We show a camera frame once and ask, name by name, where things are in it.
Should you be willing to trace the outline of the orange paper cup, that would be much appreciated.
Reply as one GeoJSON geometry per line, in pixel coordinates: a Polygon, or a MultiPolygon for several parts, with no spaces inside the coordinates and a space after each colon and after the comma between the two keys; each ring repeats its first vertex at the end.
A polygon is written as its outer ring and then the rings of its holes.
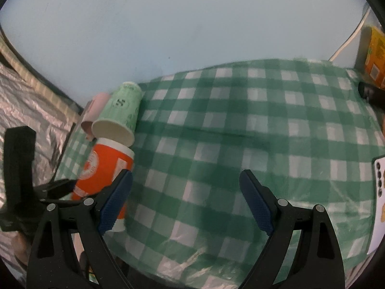
{"type": "Polygon", "coordinates": [[[132,170],[135,153],[129,147],[107,138],[99,138],[78,177],[71,200],[99,193],[111,185],[122,169],[132,170]]]}

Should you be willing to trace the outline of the green leaf-print paper cup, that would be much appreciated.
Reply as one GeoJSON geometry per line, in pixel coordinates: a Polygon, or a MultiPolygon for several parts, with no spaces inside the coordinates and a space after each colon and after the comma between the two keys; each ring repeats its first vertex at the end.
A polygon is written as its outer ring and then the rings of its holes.
{"type": "Polygon", "coordinates": [[[95,138],[107,138],[126,147],[132,146],[142,96],[142,90],[135,82],[122,83],[91,126],[95,138]]]}

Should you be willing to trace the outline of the white smartphone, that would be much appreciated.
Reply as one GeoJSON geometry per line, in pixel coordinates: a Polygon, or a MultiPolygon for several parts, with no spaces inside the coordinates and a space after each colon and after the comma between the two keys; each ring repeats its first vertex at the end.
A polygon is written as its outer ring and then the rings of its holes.
{"type": "Polygon", "coordinates": [[[375,186],[375,222],[368,254],[371,254],[380,246],[384,237],[384,156],[373,159],[373,176],[375,186]]]}

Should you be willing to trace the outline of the pink plastic mug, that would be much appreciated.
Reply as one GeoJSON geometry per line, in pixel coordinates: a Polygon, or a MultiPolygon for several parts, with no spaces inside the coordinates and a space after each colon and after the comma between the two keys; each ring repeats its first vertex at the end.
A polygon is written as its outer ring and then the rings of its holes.
{"type": "Polygon", "coordinates": [[[103,111],[109,99],[110,94],[102,92],[96,94],[92,100],[87,103],[80,123],[82,130],[85,132],[86,140],[92,141],[95,138],[92,133],[92,124],[97,120],[98,116],[100,116],[101,111],[103,111]]]}

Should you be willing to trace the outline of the silver foil curtain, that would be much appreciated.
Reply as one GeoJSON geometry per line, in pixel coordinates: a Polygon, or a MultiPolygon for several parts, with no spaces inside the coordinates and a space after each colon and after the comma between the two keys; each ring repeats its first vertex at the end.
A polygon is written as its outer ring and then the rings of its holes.
{"type": "Polygon", "coordinates": [[[35,77],[1,37],[1,143],[8,128],[28,126],[37,133],[33,185],[53,179],[78,119],[78,114],[35,77]]]}

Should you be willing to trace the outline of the green checkered tablecloth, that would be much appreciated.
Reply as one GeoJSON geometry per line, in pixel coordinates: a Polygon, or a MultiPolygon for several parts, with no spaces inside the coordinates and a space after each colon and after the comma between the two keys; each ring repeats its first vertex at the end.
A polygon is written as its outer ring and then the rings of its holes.
{"type": "Polygon", "coordinates": [[[327,62],[269,59],[143,84],[134,185],[124,231],[104,237],[110,252],[182,285],[238,287],[268,238],[239,189],[249,169],[292,205],[322,204],[344,268],[362,263],[384,137],[360,80],[327,62]]]}

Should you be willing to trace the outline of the small black object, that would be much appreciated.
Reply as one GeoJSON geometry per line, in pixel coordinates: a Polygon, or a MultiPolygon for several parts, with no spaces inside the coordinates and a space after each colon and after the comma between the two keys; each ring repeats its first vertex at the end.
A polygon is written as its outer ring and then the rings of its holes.
{"type": "Polygon", "coordinates": [[[359,82],[358,93],[370,105],[385,110],[385,91],[367,82],[359,82]]]}

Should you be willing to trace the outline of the orange-label drink bottle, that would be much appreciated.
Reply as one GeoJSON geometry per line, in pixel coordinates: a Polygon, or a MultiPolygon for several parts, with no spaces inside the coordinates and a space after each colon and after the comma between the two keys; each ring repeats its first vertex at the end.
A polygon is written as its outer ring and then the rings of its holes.
{"type": "Polygon", "coordinates": [[[375,86],[384,89],[385,37],[377,27],[371,26],[370,32],[371,37],[364,67],[375,86]]]}

